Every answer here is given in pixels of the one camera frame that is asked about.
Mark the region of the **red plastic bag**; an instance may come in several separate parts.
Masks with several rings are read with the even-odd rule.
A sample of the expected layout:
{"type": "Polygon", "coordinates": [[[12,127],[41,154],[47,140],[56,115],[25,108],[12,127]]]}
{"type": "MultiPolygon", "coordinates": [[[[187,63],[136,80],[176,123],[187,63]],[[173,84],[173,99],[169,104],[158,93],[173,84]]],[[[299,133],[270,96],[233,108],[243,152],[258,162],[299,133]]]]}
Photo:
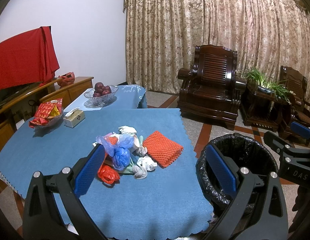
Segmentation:
{"type": "Polygon", "coordinates": [[[113,169],[112,162],[110,161],[109,156],[106,154],[104,160],[98,169],[97,176],[104,183],[112,185],[120,180],[119,173],[113,169]]]}

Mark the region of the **orange foam net sleeve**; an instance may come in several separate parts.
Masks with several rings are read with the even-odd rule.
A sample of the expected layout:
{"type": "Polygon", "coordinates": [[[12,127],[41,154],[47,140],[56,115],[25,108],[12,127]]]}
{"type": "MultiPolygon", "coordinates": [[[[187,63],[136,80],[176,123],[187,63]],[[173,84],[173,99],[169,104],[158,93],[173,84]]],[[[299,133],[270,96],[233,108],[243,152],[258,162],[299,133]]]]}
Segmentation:
{"type": "Polygon", "coordinates": [[[149,135],[144,140],[143,146],[147,148],[148,155],[162,168],[171,165],[184,150],[183,146],[168,139],[159,131],[149,135]]]}

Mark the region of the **white paper ball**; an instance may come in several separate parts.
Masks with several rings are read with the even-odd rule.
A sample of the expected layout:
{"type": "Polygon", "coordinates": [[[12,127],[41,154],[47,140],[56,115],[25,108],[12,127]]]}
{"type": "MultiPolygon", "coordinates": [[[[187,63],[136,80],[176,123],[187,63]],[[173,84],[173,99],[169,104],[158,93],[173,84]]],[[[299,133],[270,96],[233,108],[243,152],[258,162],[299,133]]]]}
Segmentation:
{"type": "Polygon", "coordinates": [[[132,172],[135,179],[145,179],[148,172],[157,168],[158,164],[149,156],[140,157],[135,165],[132,166],[132,172]]]}

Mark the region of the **white tissue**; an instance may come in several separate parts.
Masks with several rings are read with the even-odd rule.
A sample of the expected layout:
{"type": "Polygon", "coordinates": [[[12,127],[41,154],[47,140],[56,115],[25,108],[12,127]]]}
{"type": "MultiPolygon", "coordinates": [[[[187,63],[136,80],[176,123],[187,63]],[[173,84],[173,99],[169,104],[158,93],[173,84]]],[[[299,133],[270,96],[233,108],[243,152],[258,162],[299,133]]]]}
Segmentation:
{"type": "Polygon", "coordinates": [[[120,134],[137,134],[137,130],[131,126],[120,126],[118,130],[120,134]]]}

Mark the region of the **black lined trash bin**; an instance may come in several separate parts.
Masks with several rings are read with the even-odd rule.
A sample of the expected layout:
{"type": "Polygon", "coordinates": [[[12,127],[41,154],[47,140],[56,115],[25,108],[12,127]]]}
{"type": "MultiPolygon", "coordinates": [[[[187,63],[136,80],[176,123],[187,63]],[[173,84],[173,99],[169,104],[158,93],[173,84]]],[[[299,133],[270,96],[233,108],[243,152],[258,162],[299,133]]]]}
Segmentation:
{"type": "Polygon", "coordinates": [[[216,216],[221,216],[237,194],[240,178],[236,166],[248,168],[261,179],[278,171],[269,150],[251,137],[233,133],[210,140],[195,168],[203,194],[216,216]]]}

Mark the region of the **green potted plant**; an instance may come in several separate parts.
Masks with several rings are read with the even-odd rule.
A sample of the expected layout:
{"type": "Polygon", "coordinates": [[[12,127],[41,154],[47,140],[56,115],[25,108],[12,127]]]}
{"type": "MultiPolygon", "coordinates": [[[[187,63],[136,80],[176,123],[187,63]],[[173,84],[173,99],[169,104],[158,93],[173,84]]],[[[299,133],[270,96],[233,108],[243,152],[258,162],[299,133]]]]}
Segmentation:
{"type": "Polygon", "coordinates": [[[291,104],[289,95],[294,93],[289,90],[283,82],[274,81],[271,77],[266,76],[265,73],[259,71],[256,67],[251,67],[243,72],[242,76],[248,81],[255,81],[257,87],[262,89],[262,92],[267,94],[274,94],[276,99],[281,99],[291,104]]]}

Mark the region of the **glass candy dish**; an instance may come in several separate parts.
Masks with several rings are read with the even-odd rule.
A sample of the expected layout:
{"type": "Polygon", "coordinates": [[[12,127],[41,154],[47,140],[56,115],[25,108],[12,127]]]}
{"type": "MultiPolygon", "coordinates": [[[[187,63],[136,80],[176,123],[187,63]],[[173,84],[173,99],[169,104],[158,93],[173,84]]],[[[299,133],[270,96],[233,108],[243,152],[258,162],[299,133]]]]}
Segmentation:
{"type": "Polygon", "coordinates": [[[63,119],[63,109],[60,115],[55,116],[54,118],[52,118],[50,121],[48,121],[47,124],[45,125],[36,125],[34,126],[34,129],[40,129],[40,128],[50,128],[52,126],[54,126],[55,124],[57,124],[60,120],[63,119]]]}

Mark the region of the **cream tissue box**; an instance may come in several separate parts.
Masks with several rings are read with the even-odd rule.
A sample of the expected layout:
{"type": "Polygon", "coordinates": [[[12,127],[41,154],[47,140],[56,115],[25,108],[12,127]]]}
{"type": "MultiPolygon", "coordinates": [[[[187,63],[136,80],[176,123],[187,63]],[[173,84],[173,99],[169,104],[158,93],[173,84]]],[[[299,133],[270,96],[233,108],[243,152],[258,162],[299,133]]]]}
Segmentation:
{"type": "Polygon", "coordinates": [[[63,120],[64,120],[65,126],[69,128],[74,128],[85,118],[86,117],[85,117],[84,111],[79,109],[79,107],[76,107],[72,109],[71,111],[67,112],[63,120]]]}

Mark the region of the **red snack packets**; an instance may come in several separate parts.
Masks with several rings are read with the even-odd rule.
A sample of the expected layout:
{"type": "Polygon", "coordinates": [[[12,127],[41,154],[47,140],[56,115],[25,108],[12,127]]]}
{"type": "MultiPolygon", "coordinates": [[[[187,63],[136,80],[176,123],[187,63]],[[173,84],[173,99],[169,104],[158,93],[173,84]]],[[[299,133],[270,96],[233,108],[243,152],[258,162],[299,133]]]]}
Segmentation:
{"type": "Polygon", "coordinates": [[[34,128],[36,125],[45,125],[55,116],[62,112],[62,98],[53,99],[48,102],[41,103],[35,113],[34,118],[29,121],[29,127],[34,128]]]}

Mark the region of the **beige patterned curtain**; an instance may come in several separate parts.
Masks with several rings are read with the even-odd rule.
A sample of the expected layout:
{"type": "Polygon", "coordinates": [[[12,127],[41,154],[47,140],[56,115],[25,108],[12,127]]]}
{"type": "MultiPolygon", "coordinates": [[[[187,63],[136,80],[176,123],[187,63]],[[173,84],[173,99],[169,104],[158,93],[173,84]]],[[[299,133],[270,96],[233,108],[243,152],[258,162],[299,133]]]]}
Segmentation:
{"type": "Polygon", "coordinates": [[[310,102],[310,13],[298,0],[124,0],[124,10],[129,83],[177,93],[195,46],[212,44],[237,51],[240,71],[298,70],[310,102]]]}

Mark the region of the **wooden tv cabinet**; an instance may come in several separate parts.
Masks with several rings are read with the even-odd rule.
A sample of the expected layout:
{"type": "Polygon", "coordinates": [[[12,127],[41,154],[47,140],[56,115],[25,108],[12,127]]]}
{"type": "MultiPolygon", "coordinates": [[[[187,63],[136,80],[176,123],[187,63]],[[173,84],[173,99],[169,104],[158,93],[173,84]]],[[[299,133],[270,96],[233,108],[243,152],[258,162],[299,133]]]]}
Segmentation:
{"type": "Polygon", "coordinates": [[[17,131],[16,123],[34,116],[41,103],[62,98],[63,108],[66,108],[86,89],[93,87],[93,78],[90,76],[76,77],[74,83],[65,87],[59,86],[58,81],[60,78],[41,87],[37,83],[31,84],[0,107],[0,152],[17,131]]]}

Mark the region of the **glass fruit bowl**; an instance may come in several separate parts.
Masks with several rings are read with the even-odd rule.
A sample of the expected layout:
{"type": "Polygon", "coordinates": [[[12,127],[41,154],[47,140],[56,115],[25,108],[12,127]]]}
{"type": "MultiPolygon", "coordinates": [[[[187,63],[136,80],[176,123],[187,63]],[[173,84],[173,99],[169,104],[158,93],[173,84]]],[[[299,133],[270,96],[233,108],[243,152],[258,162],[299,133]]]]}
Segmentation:
{"type": "Polygon", "coordinates": [[[118,86],[110,85],[111,93],[102,96],[94,96],[95,90],[93,88],[84,92],[84,96],[89,100],[94,106],[104,106],[113,103],[116,100],[116,92],[119,90],[118,86]]]}

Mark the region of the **dark red apples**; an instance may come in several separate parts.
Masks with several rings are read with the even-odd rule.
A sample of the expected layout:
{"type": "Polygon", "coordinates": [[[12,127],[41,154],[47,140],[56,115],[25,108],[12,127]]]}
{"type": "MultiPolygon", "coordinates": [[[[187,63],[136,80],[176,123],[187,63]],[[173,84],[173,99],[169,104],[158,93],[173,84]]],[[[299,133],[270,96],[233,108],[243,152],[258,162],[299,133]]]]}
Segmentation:
{"type": "Polygon", "coordinates": [[[101,97],[107,94],[111,94],[111,88],[109,86],[105,86],[102,82],[98,82],[94,87],[93,97],[101,97]]]}

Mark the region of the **light blue tablecloth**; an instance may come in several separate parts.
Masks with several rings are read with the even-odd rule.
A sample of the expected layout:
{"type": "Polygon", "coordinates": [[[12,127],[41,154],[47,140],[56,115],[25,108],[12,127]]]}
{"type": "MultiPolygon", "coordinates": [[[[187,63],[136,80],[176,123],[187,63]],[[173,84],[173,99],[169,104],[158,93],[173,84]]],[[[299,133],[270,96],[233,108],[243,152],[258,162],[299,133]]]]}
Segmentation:
{"type": "Polygon", "coordinates": [[[97,111],[101,109],[137,109],[147,108],[146,89],[139,85],[118,85],[118,90],[113,100],[107,105],[94,105],[89,99],[93,96],[94,89],[88,88],[77,99],[65,108],[69,112],[74,108],[83,111],[97,111]]]}

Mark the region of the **red cloth cover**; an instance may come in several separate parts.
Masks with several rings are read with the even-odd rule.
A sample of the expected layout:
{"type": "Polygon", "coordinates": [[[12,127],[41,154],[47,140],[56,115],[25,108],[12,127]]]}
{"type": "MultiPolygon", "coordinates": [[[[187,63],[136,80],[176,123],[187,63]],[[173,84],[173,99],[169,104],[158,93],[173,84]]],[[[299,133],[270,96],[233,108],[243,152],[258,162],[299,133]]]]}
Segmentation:
{"type": "Polygon", "coordinates": [[[47,83],[59,68],[49,26],[0,42],[0,90],[28,83],[47,83]]]}

